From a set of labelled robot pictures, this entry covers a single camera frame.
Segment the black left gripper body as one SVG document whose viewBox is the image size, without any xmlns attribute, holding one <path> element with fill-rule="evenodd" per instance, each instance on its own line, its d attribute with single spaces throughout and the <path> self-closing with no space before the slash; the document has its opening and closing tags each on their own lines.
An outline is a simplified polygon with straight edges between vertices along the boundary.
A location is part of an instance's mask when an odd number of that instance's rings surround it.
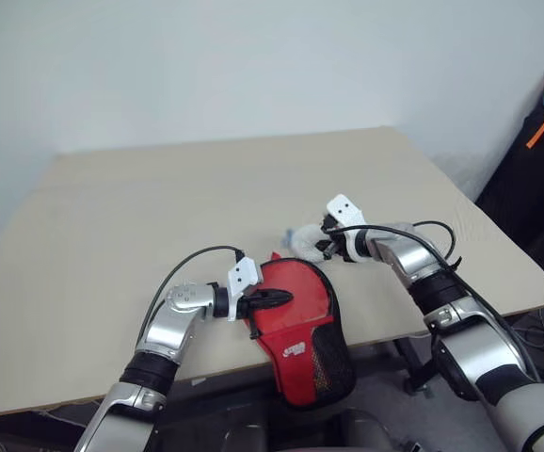
<svg viewBox="0 0 544 452">
<path fill-rule="evenodd" d="M 260 297 L 258 295 L 243 296 L 237 301 L 237 316 L 249 317 L 250 313 L 259 308 Z"/>
</svg>

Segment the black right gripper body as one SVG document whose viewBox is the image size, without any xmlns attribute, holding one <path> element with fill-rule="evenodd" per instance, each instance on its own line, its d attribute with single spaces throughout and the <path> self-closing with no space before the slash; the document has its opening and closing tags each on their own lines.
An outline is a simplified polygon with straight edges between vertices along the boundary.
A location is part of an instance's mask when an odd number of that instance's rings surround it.
<svg viewBox="0 0 544 452">
<path fill-rule="evenodd" d="M 340 255 L 345 262 L 353 262 L 347 247 L 349 241 L 347 233 L 352 231 L 354 231 L 354 226 L 327 229 L 327 236 L 334 246 L 333 253 Z"/>
</svg>

